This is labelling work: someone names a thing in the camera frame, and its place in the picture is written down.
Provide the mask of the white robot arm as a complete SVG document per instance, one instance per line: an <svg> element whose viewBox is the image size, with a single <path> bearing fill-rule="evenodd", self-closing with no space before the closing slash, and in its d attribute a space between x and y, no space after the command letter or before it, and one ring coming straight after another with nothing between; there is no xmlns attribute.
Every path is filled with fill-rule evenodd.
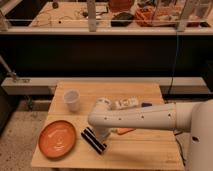
<svg viewBox="0 0 213 171"><path fill-rule="evenodd" d="M108 99L97 100L88 123L103 141L110 128L180 130L190 133L185 171L213 171L213 99L112 110Z"/></svg>

